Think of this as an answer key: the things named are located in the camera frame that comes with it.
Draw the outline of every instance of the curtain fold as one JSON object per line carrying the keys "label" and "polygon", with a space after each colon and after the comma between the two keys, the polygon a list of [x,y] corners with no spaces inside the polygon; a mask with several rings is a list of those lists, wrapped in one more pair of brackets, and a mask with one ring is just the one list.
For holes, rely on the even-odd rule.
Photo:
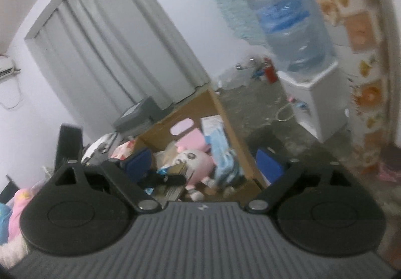
{"label": "curtain fold", "polygon": [[156,0],[63,0],[34,41],[97,135],[146,96],[164,109],[209,81]]}

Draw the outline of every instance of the water bottle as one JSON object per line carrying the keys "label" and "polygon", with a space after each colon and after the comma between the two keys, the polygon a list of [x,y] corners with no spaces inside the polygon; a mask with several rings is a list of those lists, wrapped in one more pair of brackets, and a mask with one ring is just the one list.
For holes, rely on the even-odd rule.
{"label": "water bottle", "polygon": [[276,69],[308,80],[332,62],[331,43],[314,0],[249,0]]}

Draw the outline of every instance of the red can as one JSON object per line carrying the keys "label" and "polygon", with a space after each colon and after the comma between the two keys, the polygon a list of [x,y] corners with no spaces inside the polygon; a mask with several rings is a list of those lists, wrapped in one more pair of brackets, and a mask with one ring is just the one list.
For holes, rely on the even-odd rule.
{"label": "red can", "polygon": [[264,61],[265,67],[263,68],[263,70],[265,71],[265,76],[269,83],[273,84],[277,81],[277,75],[275,73],[273,63],[271,62],[271,59],[269,57],[265,57]]}

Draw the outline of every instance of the pink plush toy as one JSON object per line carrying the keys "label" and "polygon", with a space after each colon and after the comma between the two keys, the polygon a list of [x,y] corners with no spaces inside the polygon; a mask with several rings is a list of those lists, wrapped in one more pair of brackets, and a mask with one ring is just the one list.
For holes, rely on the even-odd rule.
{"label": "pink plush toy", "polygon": [[17,237],[20,231],[20,217],[23,209],[32,200],[33,196],[28,189],[20,189],[14,195],[13,213],[9,221],[9,242]]}
{"label": "pink plush toy", "polygon": [[200,150],[185,150],[175,158],[173,163],[187,164],[193,174],[185,188],[192,200],[202,201],[204,195],[195,189],[195,185],[202,182],[209,187],[214,187],[215,181],[209,177],[215,166],[213,158]]}

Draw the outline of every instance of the silver screw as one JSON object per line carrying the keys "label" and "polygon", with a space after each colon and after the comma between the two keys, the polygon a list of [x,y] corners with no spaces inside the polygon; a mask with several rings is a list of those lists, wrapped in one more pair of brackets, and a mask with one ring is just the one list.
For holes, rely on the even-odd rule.
{"label": "silver screw", "polygon": [[269,204],[264,200],[253,200],[249,202],[248,206],[254,211],[264,211],[269,207]]}
{"label": "silver screw", "polygon": [[138,207],[144,211],[154,210],[159,206],[159,203],[155,200],[143,200],[138,203]]}

